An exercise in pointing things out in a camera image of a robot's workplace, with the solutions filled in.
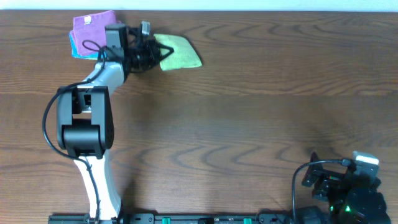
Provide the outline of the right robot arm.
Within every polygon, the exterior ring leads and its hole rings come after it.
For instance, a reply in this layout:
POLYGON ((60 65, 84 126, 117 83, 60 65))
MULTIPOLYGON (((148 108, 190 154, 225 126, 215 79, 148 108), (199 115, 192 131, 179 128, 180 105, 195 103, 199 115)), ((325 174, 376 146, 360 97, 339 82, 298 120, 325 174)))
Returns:
POLYGON ((372 154, 354 151, 351 159, 321 160, 313 152, 310 161, 301 165, 292 177, 292 214, 285 223, 390 223, 387 205, 377 191, 379 159, 372 154), (307 171, 302 185, 313 187, 312 197, 328 203, 328 212, 318 207, 297 209, 295 182, 297 174, 307 171))

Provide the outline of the green microfiber cloth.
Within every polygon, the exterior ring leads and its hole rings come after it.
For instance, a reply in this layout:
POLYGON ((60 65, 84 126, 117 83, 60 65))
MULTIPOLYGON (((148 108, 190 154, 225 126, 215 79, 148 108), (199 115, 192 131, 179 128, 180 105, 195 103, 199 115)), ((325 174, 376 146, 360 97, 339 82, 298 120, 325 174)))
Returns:
POLYGON ((160 62, 163 71, 201 67, 202 61, 188 39, 169 34, 154 34, 156 41, 174 52, 160 62))

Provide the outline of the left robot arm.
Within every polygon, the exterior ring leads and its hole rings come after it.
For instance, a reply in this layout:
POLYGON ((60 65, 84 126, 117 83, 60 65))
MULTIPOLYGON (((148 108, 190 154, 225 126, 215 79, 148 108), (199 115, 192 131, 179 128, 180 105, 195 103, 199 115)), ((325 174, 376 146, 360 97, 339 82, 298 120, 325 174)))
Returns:
POLYGON ((131 73, 156 67, 174 49, 156 41, 150 23, 139 27, 123 23, 104 28, 106 43, 84 40, 83 46, 96 51, 93 71, 81 82, 58 89, 58 153, 74 161, 83 178, 90 203, 83 223, 122 223, 122 201, 114 186, 109 150, 114 141, 110 97, 131 73))

